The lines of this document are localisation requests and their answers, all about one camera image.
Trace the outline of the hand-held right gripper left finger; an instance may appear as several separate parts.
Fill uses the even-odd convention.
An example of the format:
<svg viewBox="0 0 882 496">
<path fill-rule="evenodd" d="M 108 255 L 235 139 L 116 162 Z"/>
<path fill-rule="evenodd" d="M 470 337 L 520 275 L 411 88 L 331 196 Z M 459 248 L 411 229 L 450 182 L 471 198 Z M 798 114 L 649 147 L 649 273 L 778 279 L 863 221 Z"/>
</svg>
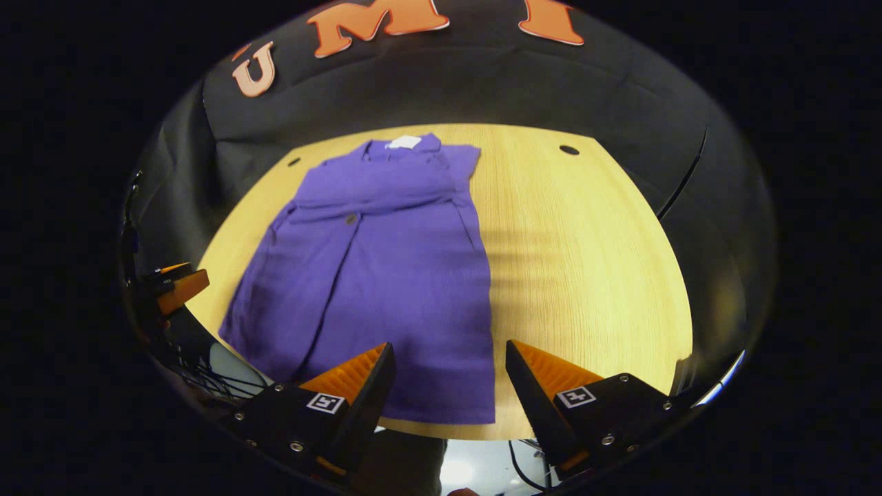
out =
<svg viewBox="0 0 882 496">
<path fill-rule="evenodd" d="M 343 483 L 365 459 L 395 373 L 384 342 L 311 380 L 268 386 L 233 408 L 224 427 L 296 476 Z"/>
</svg>

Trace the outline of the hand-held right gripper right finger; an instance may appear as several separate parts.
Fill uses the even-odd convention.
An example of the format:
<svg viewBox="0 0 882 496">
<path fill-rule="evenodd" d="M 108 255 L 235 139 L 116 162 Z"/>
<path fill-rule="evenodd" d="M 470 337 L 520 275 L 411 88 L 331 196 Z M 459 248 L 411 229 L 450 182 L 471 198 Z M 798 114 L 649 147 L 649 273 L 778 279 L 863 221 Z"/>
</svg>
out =
<svg viewBox="0 0 882 496">
<path fill-rule="evenodd" d="M 602 377 L 525 342 L 505 371 L 548 463 L 560 476 L 599 473 L 659 439 L 687 409 L 631 373 Z"/>
</svg>

